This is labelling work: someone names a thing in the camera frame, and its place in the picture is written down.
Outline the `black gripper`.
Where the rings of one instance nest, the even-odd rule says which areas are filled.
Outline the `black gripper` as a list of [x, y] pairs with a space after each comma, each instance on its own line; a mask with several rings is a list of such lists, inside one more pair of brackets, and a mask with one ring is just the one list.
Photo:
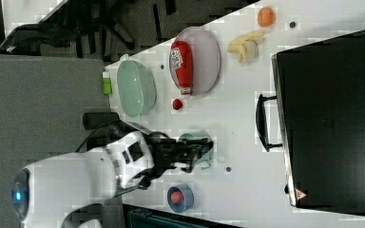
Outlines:
[[163, 173], [168, 169], [179, 168], [185, 173], [192, 173], [198, 165], [192, 161], [190, 154], [204, 155], [213, 149], [210, 142], [176, 142], [175, 140], [150, 140], [149, 149], [154, 160], [152, 173]]

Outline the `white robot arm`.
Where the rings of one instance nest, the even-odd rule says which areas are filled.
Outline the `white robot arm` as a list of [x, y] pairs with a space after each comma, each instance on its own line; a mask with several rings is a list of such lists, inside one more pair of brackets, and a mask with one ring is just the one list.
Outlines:
[[190, 173], [213, 145], [209, 138], [176, 141], [133, 131], [87, 152], [37, 161], [14, 178], [13, 208], [25, 228], [74, 228], [78, 211], [145, 190], [169, 169]]

